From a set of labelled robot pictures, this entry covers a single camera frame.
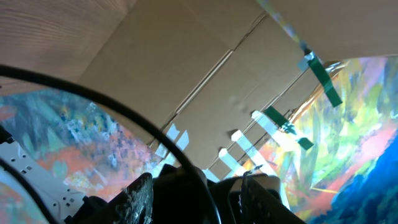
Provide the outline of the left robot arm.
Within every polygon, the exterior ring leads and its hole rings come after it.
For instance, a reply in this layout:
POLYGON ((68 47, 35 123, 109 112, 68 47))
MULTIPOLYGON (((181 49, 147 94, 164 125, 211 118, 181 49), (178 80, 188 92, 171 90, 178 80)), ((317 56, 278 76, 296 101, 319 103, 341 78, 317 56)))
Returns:
MULTIPOLYGON (((201 186, 182 168, 144 173, 109 202, 58 181, 1 131, 1 182, 30 195, 49 223, 209 223, 201 186)), ((278 177, 246 172, 215 182, 203 178, 220 223, 300 223, 282 200, 278 177)))

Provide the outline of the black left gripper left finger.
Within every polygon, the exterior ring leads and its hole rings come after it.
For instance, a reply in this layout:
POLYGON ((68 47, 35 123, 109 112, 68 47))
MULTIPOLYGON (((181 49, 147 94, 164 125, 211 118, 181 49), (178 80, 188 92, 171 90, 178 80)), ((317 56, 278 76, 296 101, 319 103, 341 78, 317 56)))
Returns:
POLYGON ((151 224, 153 184, 150 173, 142 174, 82 224, 151 224))

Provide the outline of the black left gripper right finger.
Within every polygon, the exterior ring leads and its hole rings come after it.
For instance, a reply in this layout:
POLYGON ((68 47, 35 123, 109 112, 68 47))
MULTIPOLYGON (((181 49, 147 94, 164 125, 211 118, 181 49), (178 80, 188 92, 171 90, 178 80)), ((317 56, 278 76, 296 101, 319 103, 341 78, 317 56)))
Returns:
POLYGON ((240 205, 244 224, 305 224, 283 205, 279 193, 266 189, 252 175, 259 165, 243 174, 240 205))

